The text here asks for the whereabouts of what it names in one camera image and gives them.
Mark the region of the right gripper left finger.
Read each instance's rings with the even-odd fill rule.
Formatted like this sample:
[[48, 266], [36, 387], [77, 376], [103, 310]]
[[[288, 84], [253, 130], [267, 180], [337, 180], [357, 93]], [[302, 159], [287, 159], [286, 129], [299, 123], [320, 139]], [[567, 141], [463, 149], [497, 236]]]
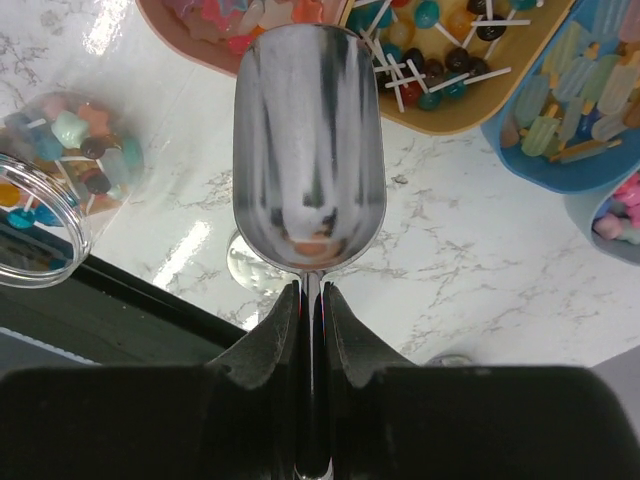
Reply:
[[34, 368], [1, 380], [5, 479], [289, 479], [300, 298], [201, 365]]

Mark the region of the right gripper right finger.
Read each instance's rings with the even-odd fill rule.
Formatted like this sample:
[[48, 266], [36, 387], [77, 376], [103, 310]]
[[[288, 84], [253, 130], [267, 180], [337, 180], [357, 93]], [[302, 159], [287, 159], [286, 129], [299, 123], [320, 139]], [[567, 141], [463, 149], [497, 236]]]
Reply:
[[584, 368], [418, 366], [323, 295], [338, 479], [635, 479], [639, 443]]

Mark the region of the metal candy scoop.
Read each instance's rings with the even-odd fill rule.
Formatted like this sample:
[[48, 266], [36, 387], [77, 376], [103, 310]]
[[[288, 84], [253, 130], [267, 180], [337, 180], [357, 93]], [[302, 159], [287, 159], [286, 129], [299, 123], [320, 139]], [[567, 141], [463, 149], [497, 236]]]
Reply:
[[386, 210], [377, 84], [353, 32], [290, 24], [260, 35], [237, 73], [233, 210], [247, 245], [296, 274], [301, 420], [296, 472], [330, 466], [323, 277], [361, 256]]

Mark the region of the clear plastic jar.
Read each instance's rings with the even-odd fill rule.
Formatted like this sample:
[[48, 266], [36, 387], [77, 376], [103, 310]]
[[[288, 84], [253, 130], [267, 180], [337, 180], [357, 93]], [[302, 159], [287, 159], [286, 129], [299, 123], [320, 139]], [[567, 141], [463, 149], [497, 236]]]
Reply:
[[39, 95], [1, 119], [1, 282], [66, 280], [145, 172], [122, 112], [87, 95]]

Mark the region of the silver jar lid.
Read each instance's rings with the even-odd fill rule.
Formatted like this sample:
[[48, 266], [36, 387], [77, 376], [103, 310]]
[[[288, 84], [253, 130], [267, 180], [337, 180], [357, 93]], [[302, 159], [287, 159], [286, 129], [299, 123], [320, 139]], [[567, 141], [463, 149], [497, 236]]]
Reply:
[[277, 297], [286, 285], [298, 279], [256, 255], [238, 230], [229, 239], [226, 263], [239, 285], [263, 297]]

